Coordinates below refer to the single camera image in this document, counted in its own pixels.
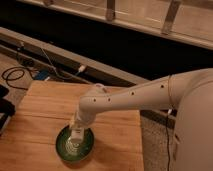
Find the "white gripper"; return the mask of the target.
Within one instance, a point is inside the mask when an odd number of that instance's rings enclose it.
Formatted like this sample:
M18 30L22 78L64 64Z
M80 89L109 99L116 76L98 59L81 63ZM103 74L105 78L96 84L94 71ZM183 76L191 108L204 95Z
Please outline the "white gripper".
M90 134L91 129L89 128L91 124L94 122L94 115L83 114L80 115L79 112L76 112L71 117L71 126L69 125L70 134L75 130L75 128L84 128L85 135Z

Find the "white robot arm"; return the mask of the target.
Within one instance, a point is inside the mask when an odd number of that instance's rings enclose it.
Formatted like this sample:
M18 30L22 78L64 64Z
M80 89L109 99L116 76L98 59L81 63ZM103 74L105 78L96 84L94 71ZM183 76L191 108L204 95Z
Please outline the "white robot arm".
M177 111L171 171L213 171L213 68L162 77L108 92L93 85L70 122L71 140L83 141L96 115L115 110Z

